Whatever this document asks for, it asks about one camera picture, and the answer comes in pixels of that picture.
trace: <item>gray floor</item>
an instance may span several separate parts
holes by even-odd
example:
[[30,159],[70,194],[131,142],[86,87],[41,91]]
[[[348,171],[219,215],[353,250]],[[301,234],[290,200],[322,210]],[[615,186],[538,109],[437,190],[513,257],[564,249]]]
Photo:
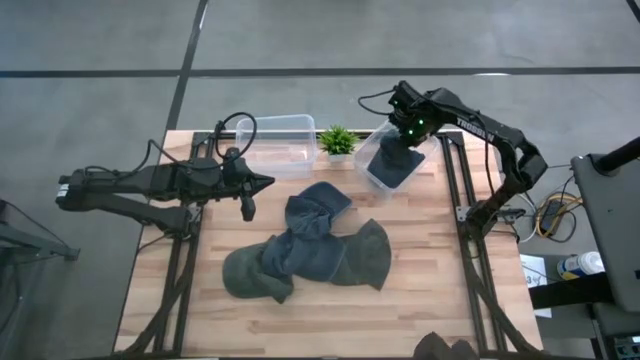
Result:
[[[0,71],[179,69],[196,5],[0,0]],[[193,67],[639,66],[639,34],[623,0],[221,0],[207,8]],[[640,75],[405,79],[423,90],[448,87],[467,105],[522,129],[552,165],[607,151],[640,133]],[[308,113],[318,128],[373,128],[383,119],[362,111],[355,99],[399,80],[191,79],[177,128],[211,129],[241,110]],[[77,263],[47,264],[16,358],[111,351],[140,226],[99,212],[58,210],[57,178],[90,164],[135,166],[148,138],[162,140],[175,89],[175,78],[0,78],[0,197],[82,248]],[[372,106],[385,104],[380,99]],[[569,176],[566,168],[551,169],[530,193],[540,199]],[[594,249],[580,211],[578,218],[571,242],[534,238],[521,251]],[[530,227],[522,222],[518,228],[526,234]],[[556,354],[582,355],[581,346],[545,339]]]

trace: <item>paper sheet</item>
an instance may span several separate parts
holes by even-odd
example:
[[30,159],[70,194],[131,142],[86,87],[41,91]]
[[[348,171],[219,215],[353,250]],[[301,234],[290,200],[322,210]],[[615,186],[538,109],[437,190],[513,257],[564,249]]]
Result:
[[[528,287],[547,285],[547,272],[544,268],[543,258],[537,256],[520,255],[520,262],[522,263],[522,271],[524,272],[524,277],[527,280]],[[534,310],[533,312],[536,314],[536,316],[546,318],[551,317],[551,309],[549,308],[538,309]]]

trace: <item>wooden table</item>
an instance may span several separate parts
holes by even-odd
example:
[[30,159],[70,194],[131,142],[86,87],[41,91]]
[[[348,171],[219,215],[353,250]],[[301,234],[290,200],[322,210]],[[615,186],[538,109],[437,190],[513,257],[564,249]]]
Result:
[[[170,131],[164,148],[179,159],[188,158],[192,134]],[[487,198],[484,143],[466,134],[465,142],[477,197]],[[500,180],[495,157],[490,154],[489,158],[497,186]],[[461,176],[457,179],[459,189],[463,189]],[[355,233],[371,218],[386,229],[392,264],[382,291],[294,277],[293,295],[282,305],[271,298],[247,300],[229,295],[222,283],[225,257],[239,247],[264,242],[283,232],[287,197],[321,180],[329,181],[353,200],[353,206],[336,221],[334,234]],[[276,181],[256,195],[257,213],[252,222],[242,221],[238,201],[210,202],[203,217],[182,355],[411,356],[418,341],[432,331],[449,343],[466,339],[475,345],[441,149],[387,203],[377,201],[361,181],[351,162],[330,164],[326,153],[321,153],[313,178]],[[463,192],[461,197],[466,201]],[[142,243],[159,235],[157,229],[148,227]],[[486,243],[501,306],[527,340],[541,349],[513,237],[491,234]],[[166,240],[138,256],[115,350],[131,344],[157,310],[170,247]],[[491,345],[486,308],[483,318]],[[167,346],[173,338],[172,326],[169,329]]]

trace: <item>plastic storage bin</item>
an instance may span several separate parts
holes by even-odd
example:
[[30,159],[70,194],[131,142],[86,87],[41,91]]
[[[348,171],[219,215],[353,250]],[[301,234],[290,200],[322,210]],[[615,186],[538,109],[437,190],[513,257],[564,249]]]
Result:
[[424,141],[418,148],[414,148],[412,150],[417,151],[424,155],[424,159],[422,159],[417,166],[411,171],[407,176],[402,180],[402,182],[395,186],[390,187],[387,186],[384,182],[382,182],[378,177],[372,174],[369,170],[369,164],[371,160],[373,160],[374,156],[380,149],[380,141],[385,135],[388,134],[396,134],[399,136],[398,129],[392,125],[390,122],[386,121],[380,127],[378,127],[360,146],[360,148],[354,154],[354,164],[356,170],[363,174],[367,182],[371,185],[371,189],[375,191],[380,197],[383,199],[391,198],[393,193],[402,189],[404,185],[406,185],[407,181],[415,175],[416,171],[424,165],[424,162],[429,159],[431,154],[438,148],[439,142],[435,137],[430,137],[426,141]]
[[[247,165],[258,174],[276,179],[311,177],[318,155],[316,127],[309,115],[256,118],[258,132],[244,154]],[[236,147],[242,150],[253,132],[253,122],[244,118],[236,126]]]

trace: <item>small green plant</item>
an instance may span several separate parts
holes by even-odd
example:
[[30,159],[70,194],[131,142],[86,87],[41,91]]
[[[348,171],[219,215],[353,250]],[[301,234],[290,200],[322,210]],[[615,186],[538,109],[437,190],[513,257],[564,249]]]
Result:
[[332,125],[329,130],[320,135],[322,150],[329,155],[351,154],[357,141],[357,136],[340,125]]

